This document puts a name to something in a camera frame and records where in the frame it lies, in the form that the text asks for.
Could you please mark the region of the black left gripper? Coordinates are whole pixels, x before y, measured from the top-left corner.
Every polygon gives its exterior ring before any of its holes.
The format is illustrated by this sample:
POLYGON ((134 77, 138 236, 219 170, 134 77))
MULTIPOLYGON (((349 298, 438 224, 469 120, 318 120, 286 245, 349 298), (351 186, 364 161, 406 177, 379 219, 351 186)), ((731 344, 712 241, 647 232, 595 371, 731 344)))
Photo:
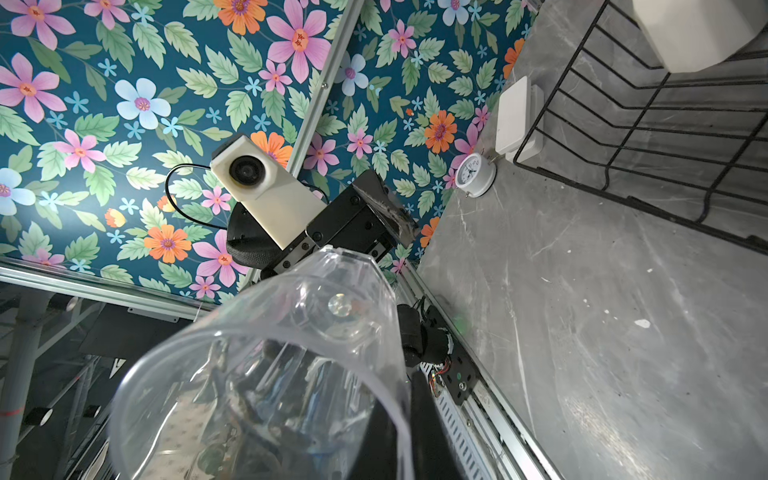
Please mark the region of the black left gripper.
POLYGON ((325 246, 367 254, 379 261, 397 245, 410 245, 416 236, 417 222, 395 192, 375 171, 367 170, 309 221, 276 259, 260 270, 260 277, 284 273, 325 246))

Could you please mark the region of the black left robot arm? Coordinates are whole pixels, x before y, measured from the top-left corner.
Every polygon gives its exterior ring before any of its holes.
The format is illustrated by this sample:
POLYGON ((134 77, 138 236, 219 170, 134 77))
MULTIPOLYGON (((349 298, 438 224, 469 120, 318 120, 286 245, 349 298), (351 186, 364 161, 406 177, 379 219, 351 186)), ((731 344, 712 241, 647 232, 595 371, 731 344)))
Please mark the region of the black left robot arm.
POLYGON ((411 244, 418 231, 396 193, 367 170, 284 247, 238 203, 228 223, 226 247, 236 263, 258 270, 259 278, 265 280, 294 268, 324 246, 367 254, 378 261, 397 245, 411 244))

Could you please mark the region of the cream ceramic mug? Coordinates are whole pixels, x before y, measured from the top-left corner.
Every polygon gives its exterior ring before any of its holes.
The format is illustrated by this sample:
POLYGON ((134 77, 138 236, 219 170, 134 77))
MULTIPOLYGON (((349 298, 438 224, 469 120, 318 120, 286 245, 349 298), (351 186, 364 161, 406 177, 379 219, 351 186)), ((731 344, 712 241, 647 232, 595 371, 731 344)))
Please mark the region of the cream ceramic mug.
POLYGON ((632 10, 673 74, 696 73, 725 61, 767 25, 764 0, 634 0, 632 10))

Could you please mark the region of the clear glass cup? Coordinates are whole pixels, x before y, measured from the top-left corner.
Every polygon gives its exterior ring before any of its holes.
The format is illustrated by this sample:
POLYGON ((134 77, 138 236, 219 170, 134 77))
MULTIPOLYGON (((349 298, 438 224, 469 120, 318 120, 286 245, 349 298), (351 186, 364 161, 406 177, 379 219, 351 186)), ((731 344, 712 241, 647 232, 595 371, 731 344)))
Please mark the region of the clear glass cup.
POLYGON ((411 479, 395 294, 326 246, 145 354, 108 423, 122 479, 411 479))

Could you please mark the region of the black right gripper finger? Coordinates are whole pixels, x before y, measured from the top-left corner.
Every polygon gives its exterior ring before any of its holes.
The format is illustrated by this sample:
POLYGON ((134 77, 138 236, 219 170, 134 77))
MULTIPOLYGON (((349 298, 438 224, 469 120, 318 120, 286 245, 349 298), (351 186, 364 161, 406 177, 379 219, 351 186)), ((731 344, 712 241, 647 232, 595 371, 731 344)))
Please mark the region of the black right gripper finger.
POLYGON ((462 479, 462 472, 448 441, 424 373, 414 368, 409 376, 411 450, 415 478, 418 480, 462 479))

